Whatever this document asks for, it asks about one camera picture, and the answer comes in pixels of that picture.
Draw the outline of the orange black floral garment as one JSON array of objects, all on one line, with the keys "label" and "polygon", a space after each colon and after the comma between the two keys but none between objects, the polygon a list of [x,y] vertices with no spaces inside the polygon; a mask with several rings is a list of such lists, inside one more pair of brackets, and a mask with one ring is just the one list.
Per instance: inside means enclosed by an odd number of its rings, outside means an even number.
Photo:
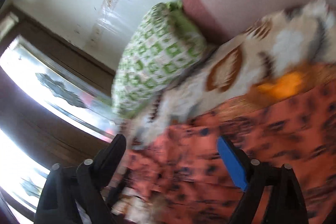
[{"label": "orange black floral garment", "polygon": [[335,207],[335,82],[227,121],[219,106],[169,126],[149,147],[129,151],[127,186],[146,207],[163,198],[160,223],[227,223],[248,185],[250,159],[292,166],[310,223]]}]

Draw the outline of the stained glass window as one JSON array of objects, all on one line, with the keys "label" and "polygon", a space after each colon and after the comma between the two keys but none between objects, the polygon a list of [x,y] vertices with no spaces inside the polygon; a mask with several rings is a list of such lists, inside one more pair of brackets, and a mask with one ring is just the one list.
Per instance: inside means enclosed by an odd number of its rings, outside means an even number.
[{"label": "stained glass window", "polygon": [[117,132],[109,101],[23,36],[1,45],[1,130],[41,169],[106,147]]}]

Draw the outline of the leaf-patterned beige blanket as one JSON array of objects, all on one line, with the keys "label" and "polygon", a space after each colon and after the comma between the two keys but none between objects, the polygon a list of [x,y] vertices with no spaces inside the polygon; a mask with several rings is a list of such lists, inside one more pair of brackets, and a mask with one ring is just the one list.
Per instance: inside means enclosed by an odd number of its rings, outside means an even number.
[{"label": "leaf-patterned beige blanket", "polygon": [[295,65],[335,63],[335,8],[315,0],[259,19],[220,47],[207,44],[200,61],[157,92],[131,118],[120,118],[120,133],[133,137],[163,132],[172,117],[201,114],[237,96],[267,73],[280,76]]}]

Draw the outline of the green white checkered pillow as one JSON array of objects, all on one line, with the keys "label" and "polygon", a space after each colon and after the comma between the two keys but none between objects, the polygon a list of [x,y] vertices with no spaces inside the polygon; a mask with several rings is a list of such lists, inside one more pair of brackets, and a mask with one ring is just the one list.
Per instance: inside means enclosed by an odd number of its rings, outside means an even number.
[{"label": "green white checkered pillow", "polygon": [[122,53],[111,89],[112,112],[131,118],[204,55],[207,42],[180,1],[158,3]]}]

